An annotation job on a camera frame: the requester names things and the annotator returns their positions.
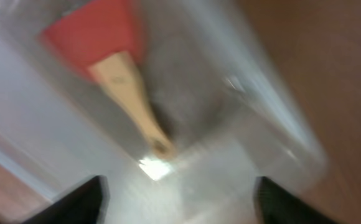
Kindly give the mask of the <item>clear plastic container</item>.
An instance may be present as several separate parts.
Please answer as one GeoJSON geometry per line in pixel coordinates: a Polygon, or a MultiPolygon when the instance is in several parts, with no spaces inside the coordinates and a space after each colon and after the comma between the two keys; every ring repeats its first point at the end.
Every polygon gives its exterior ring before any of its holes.
{"type": "Polygon", "coordinates": [[[0,1],[0,163],[49,199],[93,174],[108,223],[258,220],[256,179],[297,196],[322,149],[230,1],[143,1],[149,97],[180,156],[158,164],[119,106],[37,33],[81,1],[0,1]]]}

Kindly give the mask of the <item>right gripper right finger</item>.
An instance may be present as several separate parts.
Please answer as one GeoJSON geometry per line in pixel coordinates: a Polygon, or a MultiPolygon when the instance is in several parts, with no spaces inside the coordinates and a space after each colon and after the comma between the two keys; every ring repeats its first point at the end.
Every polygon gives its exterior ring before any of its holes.
{"type": "Polygon", "coordinates": [[[267,176],[256,179],[254,208],[262,224],[336,224],[267,176]]]}

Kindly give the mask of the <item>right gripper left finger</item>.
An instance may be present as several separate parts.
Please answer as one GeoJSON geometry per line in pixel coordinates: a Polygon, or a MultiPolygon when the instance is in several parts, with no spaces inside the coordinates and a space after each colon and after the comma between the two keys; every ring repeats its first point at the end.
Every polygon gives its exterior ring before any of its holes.
{"type": "Polygon", "coordinates": [[[23,224],[101,224],[105,222],[110,191],[107,178],[95,175],[23,224]]]}

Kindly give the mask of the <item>orange scraper wooden handle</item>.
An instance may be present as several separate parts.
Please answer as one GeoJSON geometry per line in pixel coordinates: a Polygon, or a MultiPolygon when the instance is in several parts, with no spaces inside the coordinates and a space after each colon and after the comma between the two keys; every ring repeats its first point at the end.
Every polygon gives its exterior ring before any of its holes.
{"type": "Polygon", "coordinates": [[[137,68],[144,58],[144,37],[136,1],[88,1],[48,25],[40,39],[77,77],[98,85],[127,114],[154,157],[175,156],[137,68]]]}

